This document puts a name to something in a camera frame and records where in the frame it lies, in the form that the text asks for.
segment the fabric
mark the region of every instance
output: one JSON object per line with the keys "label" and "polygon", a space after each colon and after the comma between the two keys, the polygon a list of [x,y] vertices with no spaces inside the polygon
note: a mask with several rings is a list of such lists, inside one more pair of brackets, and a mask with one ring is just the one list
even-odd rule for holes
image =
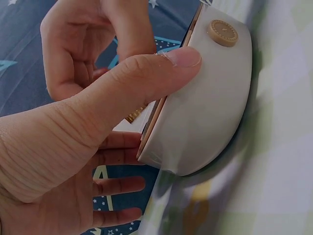
{"label": "fabric", "polygon": [[[55,0],[0,1],[0,117],[51,103],[45,84],[40,23]],[[149,0],[149,14],[159,52],[178,48],[198,8],[199,0]],[[115,39],[99,57],[97,66],[118,63]],[[145,211],[158,169],[149,166],[99,167],[94,178],[143,176],[141,192],[97,197],[95,210],[139,207]],[[114,228],[92,229],[86,235],[136,234],[140,221]]]}
{"label": "fabric", "polygon": [[313,1],[214,0],[253,41],[249,101],[224,153],[161,172],[138,234],[313,234]]}

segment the white plastic casing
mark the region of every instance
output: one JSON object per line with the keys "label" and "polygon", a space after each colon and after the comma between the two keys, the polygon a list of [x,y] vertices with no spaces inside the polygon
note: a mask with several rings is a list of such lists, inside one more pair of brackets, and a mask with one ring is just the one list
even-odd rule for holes
{"label": "white plastic casing", "polygon": [[[212,20],[237,31],[235,46],[223,47],[208,36]],[[188,45],[201,53],[201,70],[166,98],[138,158],[180,176],[203,168],[227,146],[246,107],[252,69],[248,28],[213,7],[202,7]]]}

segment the hand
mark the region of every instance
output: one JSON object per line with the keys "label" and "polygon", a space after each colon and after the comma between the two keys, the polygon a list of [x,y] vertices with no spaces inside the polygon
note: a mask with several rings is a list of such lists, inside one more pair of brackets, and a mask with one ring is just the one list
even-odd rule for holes
{"label": "hand", "polygon": [[0,118],[1,235],[79,235],[138,219],[136,208],[94,212],[92,197],[141,190],[143,179],[94,182],[92,169],[137,164],[140,135],[112,129],[182,88],[200,66],[190,47],[131,56],[71,98]]}
{"label": "hand", "polygon": [[96,79],[94,63],[115,34],[120,61],[156,52],[147,0],[58,0],[41,34],[46,83],[54,100],[69,98]]}

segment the gold button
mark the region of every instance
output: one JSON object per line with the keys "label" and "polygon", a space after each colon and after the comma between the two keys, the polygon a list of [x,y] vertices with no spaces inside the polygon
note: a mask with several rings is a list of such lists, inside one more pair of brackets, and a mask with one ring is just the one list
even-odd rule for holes
{"label": "gold button", "polygon": [[211,21],[207,33],[214,42],[224,47],[233,47],[238,41],[237,31],[221,20]]}

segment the green checkered fabric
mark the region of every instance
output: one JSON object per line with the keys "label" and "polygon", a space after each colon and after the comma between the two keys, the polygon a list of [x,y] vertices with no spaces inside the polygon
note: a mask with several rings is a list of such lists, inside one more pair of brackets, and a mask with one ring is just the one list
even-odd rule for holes
{"label": "green checkered fabric", "polygon": [[251,31],[247,110],[216,164],[188,178],[160,173],[139,234],[313,235],[313,1],[213,7]]}

